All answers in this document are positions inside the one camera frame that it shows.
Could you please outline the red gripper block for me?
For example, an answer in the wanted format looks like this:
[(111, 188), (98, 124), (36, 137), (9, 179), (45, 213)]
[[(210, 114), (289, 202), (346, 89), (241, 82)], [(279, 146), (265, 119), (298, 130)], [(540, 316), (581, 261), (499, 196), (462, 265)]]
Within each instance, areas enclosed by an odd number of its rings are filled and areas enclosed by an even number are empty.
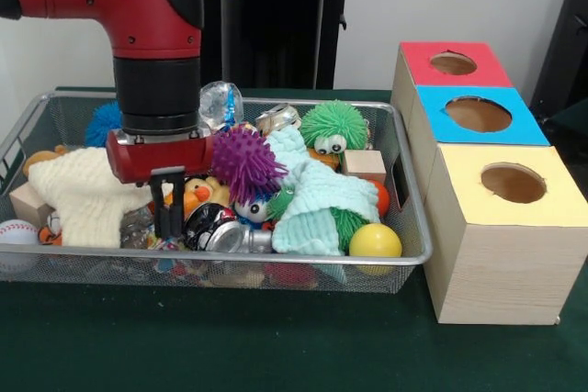
[[(213, 138), (190, 138), (187, 133), (174, 136), (130, 135), (122, 129), (107, 135), (106, 152), (113, 174), (123, 184), (146, 184), (150, 181), (153, 199), (154, 231), (157, 238), (179, 237), (184, 222), (184, 175), (203, 174), (212, 163)], [(172, 202), (164, 202), (164, 177), (172, 174)]]

